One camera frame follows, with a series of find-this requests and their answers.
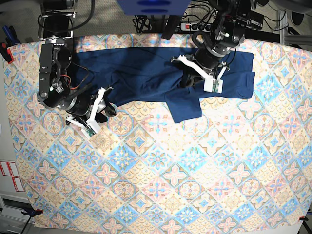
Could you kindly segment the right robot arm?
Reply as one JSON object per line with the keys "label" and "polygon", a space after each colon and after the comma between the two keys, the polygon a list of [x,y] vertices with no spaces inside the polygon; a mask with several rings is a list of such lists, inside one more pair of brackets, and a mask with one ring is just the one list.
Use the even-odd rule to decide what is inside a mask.
{"label": "right robot arm", "polygon": [[73,21],[76,16],[75,0],[43,0],[38,16],[38,38],[44,44],[39,57],[38,101],[48,109],[58,108],[69,116],[66,123],[95,129],[95,125],[114,117],[116,111],[109,103],[108,95],[112,87],[102,88],[97,94],[88,94],[90,83],[81,81],[74,85],[67,69],[73,62],[74,30],[84,26],[93,16],[95,1],[91,2],[88,18],[78,26]]}

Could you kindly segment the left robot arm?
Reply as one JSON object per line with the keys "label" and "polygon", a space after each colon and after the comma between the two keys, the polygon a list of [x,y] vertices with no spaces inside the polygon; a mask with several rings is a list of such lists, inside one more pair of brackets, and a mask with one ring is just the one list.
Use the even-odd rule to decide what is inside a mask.
{"label": "left robot arm", "polygon": [[171,62],[181,62],[194,69],[203,79],[216,81],[221,80],[224,72],[230,69],[230,65],[221,60],[243,42],[255,2],[213,0],[210,4],[216,10],[216,16],[209,30],[198,28],[192,34],[192,42],[198,50],[192,55],[172,57]]}

